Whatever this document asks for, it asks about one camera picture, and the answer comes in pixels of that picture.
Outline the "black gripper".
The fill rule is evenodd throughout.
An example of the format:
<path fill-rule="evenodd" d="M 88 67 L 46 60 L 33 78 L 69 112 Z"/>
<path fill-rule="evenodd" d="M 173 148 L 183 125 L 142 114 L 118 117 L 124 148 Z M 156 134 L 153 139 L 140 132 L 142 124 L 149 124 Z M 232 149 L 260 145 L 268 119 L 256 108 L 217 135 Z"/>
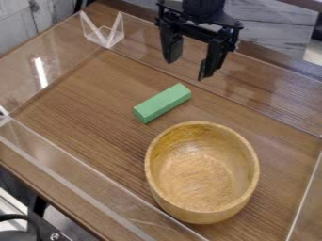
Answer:
<path fill-rule="evenodd" d="M 225 0 L 157 0 L 156 3 L 164 61 L 170 64 L 180 58 L 183 36 L 208 43 L 199 81 L 221 68 L 227 50 L 235 50 L 239 32 L 244 28 L 243 23 L 225 14 L 224 4 Z"/>

